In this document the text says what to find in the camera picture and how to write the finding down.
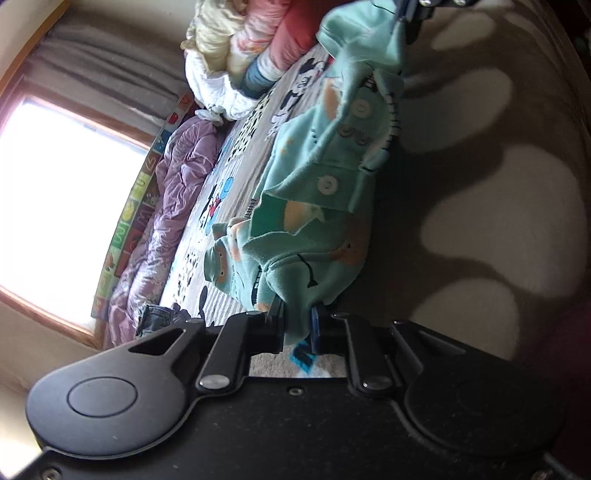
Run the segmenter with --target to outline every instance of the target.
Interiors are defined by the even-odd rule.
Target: window
[[[0,289],[13,306],[67,335],[95,334],[93,296],[146,153],[92,121],[21,99],[0,131]]]

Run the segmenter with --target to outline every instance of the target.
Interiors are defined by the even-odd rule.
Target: circular pad
[[[96,377],[75,385],[68,393],[68,404],[85,417],[105,418],[123,413],[138,398],[138,391],[126,380]]]

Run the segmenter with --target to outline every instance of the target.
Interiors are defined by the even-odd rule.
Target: pillow
[[[286,72],[302,55],[316,45],[316,32],[324,16],[349,0],[293,0],[269,45],[269,56],[278,69]]]
[[[193,51],[203,61],[206,73],[226,70],[230,37],[240,30],[245,17],[238,0],[197,0],[195,16],[187,29],[183,50]]]
[[[246,69],[271,43],[291,0],[251,0],[241,30],[230,39],[227,70],[234,85],[240,85]]]
[[[251,63],[241,85],[243,93],[260,98],[316,43],[324,16],[349,0],[292,0],[271,44]]]

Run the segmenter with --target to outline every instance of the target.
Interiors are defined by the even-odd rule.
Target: red pillow
[[[324,16],[350,0],[293,0],[269,45],[271,61],[284,72],[316,43]]]

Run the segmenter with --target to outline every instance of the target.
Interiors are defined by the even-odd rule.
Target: gray curtain
[[[25,80],[153,136],[189,88],[178,45],[76,11],[35,49]]]

